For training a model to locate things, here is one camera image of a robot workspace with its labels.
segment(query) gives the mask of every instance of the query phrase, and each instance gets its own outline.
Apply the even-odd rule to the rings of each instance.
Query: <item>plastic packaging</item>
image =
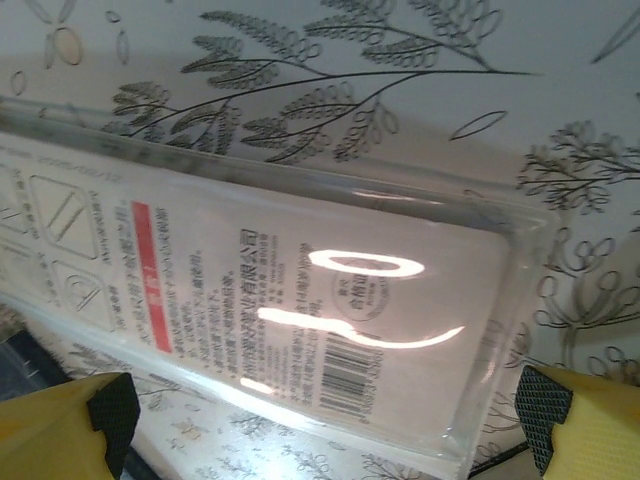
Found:
[[[4,300],[272,420],[466,477],[552,215],[17,114],[0,130]]]

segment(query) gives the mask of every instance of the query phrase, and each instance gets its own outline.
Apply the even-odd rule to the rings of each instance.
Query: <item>leaf pattern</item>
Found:
[[[211,153],[216,147],[217,137],[214,132],[207,129],[198,139],[194,142],[195,149],[199,152]]]
[[[403,68],[430,68],[438,59],[439,44],[412,37],[388,45],[365,48],[362,56],[377,64],[391,64]]]
[[[101,129],[103,132],[112,133],[114,135],[129,135],[131,128],[124,122],[109,122]]]
[[[616,30],[607,43],[600,49],[591,63],[598,63],[619,48],[626,45],[640,32],[640,7],[633,11],[629,18]]]
[[[234,65],[217,77],[209,77],[207,83],[215,88],[254,89],[268,85],[280,73],[271,61],[249,61]]]
[[[485,113],[478,118],[474,118],[468,123],[458,128],[449,137],[449,141],[460,140],[470,137],[476,133],[484,132],[486,129],[493,127],[496,123],[504,119],[509,112],[506,110],[496,110],[495,112]]]
[[[265,45],[284,60],[304,63],[320,54],[320,46],[301,37],[296,31],[251,15],[214,11],[203,13],[201,18],[232,26]]]
[[[221,60],[218,54],[212,53],[203,57],[195,62],[191,62],[188,65],[182,67],[182,73],[193,72],[226,72],[231,70],[241,62],[235,60]]]
[[[169,140],[167,145],[171,145],[172,147],[191,148],[193,142],[190,135],[183,133]]]
[[[122,21],[122,17],[119,13],[114,12],[113,10],[107,10],[104,12],[104,18],[109,23],[120,23]]]
[[[84,57],[80,36],[69,27],[60,27],[53,32],[53,48],[58,57],[67,65],[79,65]]]
[[[287,121],[284,118],[259,118],[243,125],[245,130],[255,132],[243,138],[246,145],[260,148],[284,148],[287,146]]]
[[[53,66],[56,58],[53,33],[47,33],[44,38],[44,68],[47,70]]]
[[[316,88],[286,105],[280,115],[288,120],[338,117],[355,105],[353,87],[348,82]]]
[[[58,14],[58,23],[64,23],[69,20],[71,13],[73,13],[73,9],[76,6],[77,0],[66,0],[64,5],[60,9],[60,13]]]
[[[369,474],[362,480],[428,480],[428,476],[413,468],[390,462],[375,455],[363,455],[363,466]]]
[[[100,373],[105,373],[113,369],[130,371],[132,368],[131,365],[122,360],[79,343],[74,343],[73,350],[68,352],[68,354],[81,358],[85,366]]]
[[[568,228],[557,233],[548,260],[550,272],[538,283],[543,306],[535,312],[534,320],[540,326],[562,331],[561,365],[575,369],[580,332],[640,320],[640,275],[607,268],[605,259],[615,251],[612,238],[582,240],[572,248],[571,237]],[[563,281],[571,295],[560,304]]]
[[[295,144],[285,148],[279,154],[269,157],[265,162],[291,165],[324,151],[329,143],[329,137],[323,134],[320,129],[300,133],[297,135]]]
[[[216,110],[211,105],[203,105],[201,107],[194,108],[173,124],[173,127],[171,127],[171,133],[180,133],[193,125],[214,119],[219,114],[220,111]]]
[[[396,7],[395,0],[322,0],[320,3],[351,15],[378,20],[386,19]]]
[[[129,36],[124,29],[120,30],[120,33],[118,33],[118,36],[116,37],[116,54],[122,65],[127,65],[129,63]]]
[[[158,143],[164,138],[165,131],[160,125],[153,125],[144,132],[144,139],[147,142]]]
[[[120,86],[120,93],[113,96],[116,116],[134,115],[129,121],[132,127],[150,124],[159,118],[171,97],[168,90],[154,82],[129,83]]]
[[[490,0],[409,0],[409,5],[429,19],[437,37],[448,45],[474,48],[500,26],[502,11]]]
[[[344,162],[368,153],[382,141],[383,132],[395,135],[398,119],[376,97],[370,109],[362,108],[353,115],[352,126],[333,151],[334,158]]]
[[[385,38],[385,30],[379,23],[363,22],[362,19],[349,15],[336,15],[304,27],[310,37],[339,38],[376,45]]]
[[[640,387],[640,362],[627,357],[622,349],[608,346],[604,358],[592,355],[587,360],[589,373],[599,377]]]
[[[216,54],[221,60],[239,58],[242,53],[243,42],[235,37],[214,37],[198,35],[193,38],[194,45]]]
[[[237,108],[224,108],[219,119],[218,126],[218,144],[216,146],[216,155],[226,155],[233,142],[236,129],[240,124],[240,114],[242,112]]]
[[[11,75],[10,80],[11,93],[19,97],[27,89],[27,76],[22,70],[18,70]]]
[[[298,471],[308,473],[311,480],[337,480],[326,455],[294,450],[290,445],[285,445],[282,455],[293,456],[298,464]]]
[[[596,135],[592,122],[573,122],[556,130],[550,145],[534,145],[518,177],[529,196],[542,195],[552,210],[604,212],[610,185],[640,180],[640,148],[618,135]]]
[[[45,10],[38,0],[24,0],[24,3],[29,7],[33,14],[42,21],[42,23],[46,23],[48,25],[53,23],[53,18],[51,18],[49,12]]]

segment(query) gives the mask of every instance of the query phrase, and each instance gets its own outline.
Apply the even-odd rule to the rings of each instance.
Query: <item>patterned surface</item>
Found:
[[[133,379],[119,375],[87,401],[94,431],[102,431],[107,442],[104,459],[111,474],[122,475],[127,450],[140,414]]]
[[[516,390],[515,407],[540,475],[553,458],[554,425],[569,415],[573,392],[533,367],[525,367]]]
[[[523,365],[640,385],[639,22],[635,0],[6,0],[0,94],[205,152],[407,183],[416,168],[443,183],[463,172],[559,211],[565,226],[538,310],[518,319],[481,462],[523,439]],[[56,345],[78,374],[122,367]],[[419,478],[139,378],[144,436],[169,476]]]

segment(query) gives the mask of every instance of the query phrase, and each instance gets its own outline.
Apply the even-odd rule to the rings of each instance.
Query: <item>red stripe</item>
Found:
[[[144,293],[151,318],[151,329],[156,346],[165,352],[171,353],[169,331],[162,308],[162,291],[160,290],[160,278],[156,263],[156,250],[153,244],[153,227],[151,225],[151,213],[149,205],[132,202],[133,221],[138,237],[138,252],[140,253],[140,266],[142,267],[142,281]]]

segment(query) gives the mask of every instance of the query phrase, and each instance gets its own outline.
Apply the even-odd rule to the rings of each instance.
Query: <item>black textured grip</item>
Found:
[[[140,416],[131,375],[123,373],[98,390],[87,402],[87,407],[93,429],[104,433],[107,440],[104,459],[113,478],[118,479]]]
[[[551,430],[564,423],[573,392],[533,367],[525,367],[516,391],[515,407],[533,459],[544,475],[553,457]]]

